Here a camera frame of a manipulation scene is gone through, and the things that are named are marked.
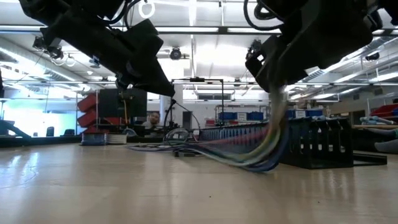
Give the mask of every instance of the ceiling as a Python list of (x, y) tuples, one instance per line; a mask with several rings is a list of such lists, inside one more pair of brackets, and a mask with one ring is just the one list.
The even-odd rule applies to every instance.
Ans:
[[(192, 0), (153, 0), (153, 2), (155, 5), (155, 13), (150, 20), (155, 26), (248, 27), (243, 16), (243, 0), (223, 1), (223, 7), (219, 7), (218, 0), (197, 0), (196, 7), (194, 7), (193, 10), (190, 10), (189, 7), (190, 2), (193, 2)], [(255, 1), (250, 0), (250, 2), (251, 3), (249, 3), (248, 6), (249, 15), (251, 15), (253, 19), (252, 12), (256, 4)], [(150, 6), (142, 7), (142, 12), (144, 14), (149, 13), (149, 11)], [(389, 22), (391, 20), (389, 15), (384, 10), (380, 10), (379, 12), (384, 21), (384, 28), (395, 29), (395, 27)], [(144, 20), (140, 14), (138, 5), (129, 15), (132, 25)], [(265, 22), (255, 21), (255, 23), (259, 26), (274, 26), (280, 22), (274, 19)], [(15, 0), (0, 0), (0, 26), (2, 25), (23, 27), (41, 24), (25, 16), (20, 5), (15, 3)], [(48, 56), (42, 55), (41, 52), (32, 47), (33, 41), (38, 35), (40, 34), (37, 32), (0, 32), (0, 38), (3, 38), (11, 44), (24, 49), (26, 51), (23, 53), (24, 55), (32, 53), (49, 61), (50, 58)], [(232, 80), (234, 78), (242, 78), (246, 72), (244, 62), (247, 48), (254, 39), (259, 39), (263, 42), (268, 37), (269, 35), (266, 34), (193, 35), (193, 58), (197, 63), (196, 76), (204, 78), (223, 77), (230, 78)], [(166, 59), (167, 56), (162, 57), (160, 55), (167, 55), (167, 52), (169, 52), (172, 47), (180, 47), (182, 53), (188, 54), (190, 57), (192, 57), (191, 35), (161, 34), (160, 38), (164, 41), (159, 54), (159, 58), (164, 58), (160, 59), (162, 65), (164, 63), (168, 63), (169, 59)], [(60, 66), (63, 69), (62, 71), (68, 71), (71, 74), (74, 74), (74, 80), (100, 80), (102, 77), (114, 76), (112, 72), (104, 67), (91, 68), (90, 65), (92, 64), (89, 63), (89, 58), (68, 43), (62, 42), (61, 46), (63, 51), (70, 54), (76, 61), (72, 67), (68, 66), (67, 64)], [(368, 66), (374, 65), (375, 63), (388, 60), (398, 52), (397, 46), (397, 42), (392, 41), (387, 46), (384, 45), (383, 49), (379, 49), (378, 51), (381, 54), (379, 62), (361, 62), (360, 58), (356, 58), (351, 60), (350, 63), (346, 63), (343, 66), (337, 67), (336, 69), (328, 72), (326, 75), (322, 75), (322, 78), (324, 79), (324, 82), (333, 82), (339, 78), (351, 75), (354, 72), (361, 71)], [(181, 66), (184, 67), (184, 76), (190, 77), (192, 75), (192, 64), (190, 63), (190, 60), (185, 60), (181, 63)], [(350, 81), (360, 82), (364, 78), (372, 78), (373, 76), (375, 76), (374, 70), (365, 75), (358, 75), (355, 77), (355, 80), (352, 79)], [(104, 88), (105, 86), (96, 85), (91, 87)], [(297, 92), (300, 93), (302, 91), (302, 89), (299, 88), (294, 88), (293, 90), (297, 90)]]

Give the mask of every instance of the security camera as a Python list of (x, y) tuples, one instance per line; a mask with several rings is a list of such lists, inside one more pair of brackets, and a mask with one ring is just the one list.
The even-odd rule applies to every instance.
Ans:
[(182, 57), (182, 53), (179, 47), (174, 47), (172, 52), (170, 53), (170, 58), (172, 60), (180, 60)]

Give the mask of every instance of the wooden floor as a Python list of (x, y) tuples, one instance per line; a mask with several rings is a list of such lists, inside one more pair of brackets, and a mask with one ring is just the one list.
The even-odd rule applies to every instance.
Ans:
[(388, 166), (253, 174), (74, 144), (0, 151), (0, 223), (398, 223), (398, 157)]

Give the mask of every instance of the floor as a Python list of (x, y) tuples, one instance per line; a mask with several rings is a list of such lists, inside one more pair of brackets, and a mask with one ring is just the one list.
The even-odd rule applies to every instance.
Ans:
[(74, 144), (0, 151), (0, 223), (398, 223), (398, 157), (388, 166), (253, 174)]

